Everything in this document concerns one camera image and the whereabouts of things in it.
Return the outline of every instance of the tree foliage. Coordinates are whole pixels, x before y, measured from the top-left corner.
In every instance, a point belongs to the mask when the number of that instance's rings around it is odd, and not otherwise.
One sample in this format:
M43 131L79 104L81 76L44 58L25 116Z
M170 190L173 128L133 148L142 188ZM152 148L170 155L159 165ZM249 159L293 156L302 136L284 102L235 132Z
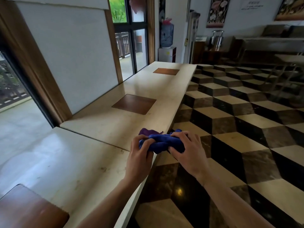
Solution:
M109 0L114 23L127 22L124 0Z

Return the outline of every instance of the checkered floor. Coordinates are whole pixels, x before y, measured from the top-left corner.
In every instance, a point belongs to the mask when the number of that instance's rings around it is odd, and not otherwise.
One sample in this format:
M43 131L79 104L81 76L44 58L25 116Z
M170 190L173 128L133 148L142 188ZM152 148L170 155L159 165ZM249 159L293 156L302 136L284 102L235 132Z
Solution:
M261 70L198 68L173 130L198 134L212 171L276 228L304 227L304 109L260 92ZM168 152L158 158L128 227L228 227Z

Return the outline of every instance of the hand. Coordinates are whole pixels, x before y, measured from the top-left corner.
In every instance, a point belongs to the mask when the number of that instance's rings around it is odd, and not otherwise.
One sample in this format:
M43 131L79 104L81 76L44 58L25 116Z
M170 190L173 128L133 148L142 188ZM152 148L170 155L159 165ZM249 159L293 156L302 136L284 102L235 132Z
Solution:
M131 142L130 154L127 160L126 175L124 180L128 184L138 187L140 183L148 176L152 166L153 152L148 152L149 146L155 142L154 139L145 135L136 136ZM147 139L141 149L139 149L139 141Z
M206 179L209 177L210 169L200 137L189 131L174 132L171 136L180 138L185 146L184 153L179 153L173 147L169 147L172 156L175 157L183 168L194 176L201 185L204 185Z
M137 11L144 11L146 8L146 0L129 0L130 6L134 13Z

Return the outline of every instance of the blue cloth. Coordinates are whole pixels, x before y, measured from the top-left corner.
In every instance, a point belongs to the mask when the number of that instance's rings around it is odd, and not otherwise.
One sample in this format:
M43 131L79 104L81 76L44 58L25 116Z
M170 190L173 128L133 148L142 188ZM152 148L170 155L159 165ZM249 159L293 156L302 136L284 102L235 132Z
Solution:
M170 134L151 134L148 137L153 138L155 142L150 145L148 151L153 151L156 154L161 153L162 151L168 150L169 146L175 148L178 152L183 153L185 147L183 142L177 137L171 137ZM139 148L142 147L145 140L139 141Z

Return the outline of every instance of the framed artwork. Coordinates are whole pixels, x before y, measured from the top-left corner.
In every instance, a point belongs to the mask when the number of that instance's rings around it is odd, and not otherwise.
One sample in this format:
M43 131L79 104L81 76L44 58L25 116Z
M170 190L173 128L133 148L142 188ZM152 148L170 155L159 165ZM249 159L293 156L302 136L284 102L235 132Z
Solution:
M13 0L53 5L78 6L97 9L109 9L108 0Z
M211 0L207 28L223 28L230 0Z
M304 20L304 0L283 0L275 21Z

